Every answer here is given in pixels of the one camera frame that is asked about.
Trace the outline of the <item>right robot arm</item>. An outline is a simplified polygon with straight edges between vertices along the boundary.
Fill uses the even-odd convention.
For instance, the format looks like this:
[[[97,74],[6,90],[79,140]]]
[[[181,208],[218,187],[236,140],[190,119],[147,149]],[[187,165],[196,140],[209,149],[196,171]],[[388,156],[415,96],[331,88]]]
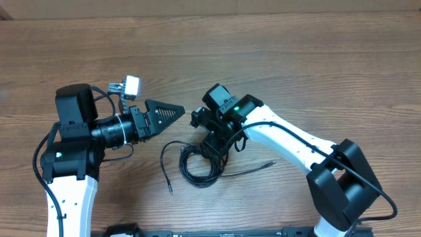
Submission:
[[[351,140],[340,144],[317,138],[279,117],[252,95],[239,99],[215,84],[191,114],[191,125],[207,137],[202,156],[226,164],[239,140],[260,143],[296,166],[307,179],[320,214],[310,236],[350,236],[360,216],[379,197],[380,183],[361,148]]]

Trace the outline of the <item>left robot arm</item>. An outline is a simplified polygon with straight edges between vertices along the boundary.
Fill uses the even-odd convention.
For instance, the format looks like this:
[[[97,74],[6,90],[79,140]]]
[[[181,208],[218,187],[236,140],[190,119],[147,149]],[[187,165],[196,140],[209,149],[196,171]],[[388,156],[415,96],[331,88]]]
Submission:
[[[146,142],[176,122],[185,110],[148,99],[146,112],[136,106],[121,114],[98,117],[89,84],[73,84],[56,91],[59,114],[48,135],[36,149],[33,168],[46,191],[48,236],[90,236],[91,214],[106,149],[120,149]]]

